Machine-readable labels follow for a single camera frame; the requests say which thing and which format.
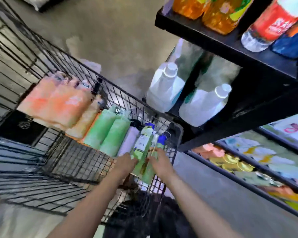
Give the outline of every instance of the black wire shopping cart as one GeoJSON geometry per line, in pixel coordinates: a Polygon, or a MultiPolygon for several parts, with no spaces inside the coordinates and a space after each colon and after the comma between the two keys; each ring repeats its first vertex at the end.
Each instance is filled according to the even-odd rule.
{"type": "MultiPolygon", "coordinates": [[[[44,212],[65,216],[82,200],[93,185],[110,172],[115,160],[97,150],[83,146],[55,128],[44,128],[31,142],[7,138],[13,129],[11,118],[20,100],[47,73],[62,71],[80,80],[88,80],[94,90],[103,92],[108,106],[116,104],[131,110],[131,118],[143,124],[153,122],[161,134],[181,129],[168,117],[99,75],[87,65],[55,47],[30,30],[5,0],[0,2],[0,197],[7,203],[19,204],[44,212]]],[[[25,117],[19,127],[31,127],[33,119],[25,117]]],[[[169,142],[166,152],[174,161],[177,142],[169,142]]],[[[164,184],[155,177],[150,185],[131,176],[119,187],[102,222],[119,224],[128,217],[143,217],[154,200],[159,202],[164,184]],[[121,207],[135,199],[137,208],[121,207]],[[119,215],[109,218],[113,213],[119,215]]]]}

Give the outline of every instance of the green bottle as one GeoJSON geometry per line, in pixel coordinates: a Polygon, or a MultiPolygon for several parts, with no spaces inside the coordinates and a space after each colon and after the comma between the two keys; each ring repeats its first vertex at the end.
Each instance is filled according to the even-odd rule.
{"type": "Polygon", "coordinates": [[[84,138],[84,144],[91,146],[94,149],[99,149],[100,145],[108,135],[112,124],[117,115],[115,113],[117,106],[113,105],[109,109],[104,109],[102,114],[98,117],[93,127],[89,130],[84,138]]]}
{"type": "MultiPolygon", "coordinates": [[[[170,134],[167,133],[167,132],[164,132],[164,134],[162,134],[162,135],[159,136],[158,141],[157,141],[155,147],[156,148],[162,148],[162,149],[164,149],[165,148],[165,145],[166,145],[166,140],[168,138],[170,138],[170,134]]],[[[158,158],[158,154],[155,151],[152,151],[151,153],[149,153],[148,156],[153,156],[156,159],[158,158]]],[[[144,183],[150,185],[151,182],[152,182],[152,179],[155,176],[155,171],[154,171],[151,163],[149,163],[149,162],[147,163],[147,166],[144,169],[145,170],[144,170],[143,175],[142,175],[142,177],[140,179],[144,183]]]]}
{"type": "Polygon", "coordinates": [[[140,175],[142,165],[146,161],[148,149],[150,148],[151,141],[153,139],[153,130],[154,124],[146,123],[145,127],[140,132],[140,136],[137,139],[134,148],[131,151],[131,157],[139,160],[138,164],[132,172],[132,174],[135,176],[140,175]]]}
{"type": "Polygon", "coordinates": [[[121,114],[117,115],[118,117],[100,146],[100,152],[103,152],[110,157],[115,157],[117,155],[131,123],[128,119],[129,115],[129,110],[122,111],[121,114]]]}

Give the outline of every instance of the gray floor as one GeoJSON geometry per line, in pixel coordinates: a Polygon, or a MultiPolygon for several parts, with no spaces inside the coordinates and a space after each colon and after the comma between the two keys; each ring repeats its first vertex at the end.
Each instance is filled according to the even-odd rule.
{"type": "MultiPolygon", "coordinates": [[[[163,0],[66,0],[43,14],[20,0],[9,2],[34,31],[77,58],[100,63],[103,76],[139,98],[178,39],[154,26],[163,0]]],[[[179,154],[175,168],[245,237],[298,237],[297,217],[196,160],[179,154]]],[[[6,208],[8,233],[0,237],[45,237],[62,219],[6,208]]]]}

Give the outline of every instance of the red and white bottle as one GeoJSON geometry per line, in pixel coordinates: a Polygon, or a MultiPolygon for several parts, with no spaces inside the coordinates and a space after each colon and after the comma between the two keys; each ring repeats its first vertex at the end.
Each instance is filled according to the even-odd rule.
{"type": "Polygon", "coordinates": [[[243,46],[261,52],[298,21],[298,0],[273,0],[243,34],[243,46]]]}

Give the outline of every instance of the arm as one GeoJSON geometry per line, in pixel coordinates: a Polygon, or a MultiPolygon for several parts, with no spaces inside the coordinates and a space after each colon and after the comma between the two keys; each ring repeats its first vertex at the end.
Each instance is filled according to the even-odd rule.
{"type": "Polygon", "coordinates": [[[176,174],[169,158],[156,148],[158,159],[149,157],[157,176],[167,185],[179,207],[199,238],[233,238],[241,236],[176,174]]]}
{"type": "Polygon", "coordinates": [[[52,230],[47,238],[92,238],[119,183],[135,168],[138,159],[126,153],[113,170],[52,230]]]}

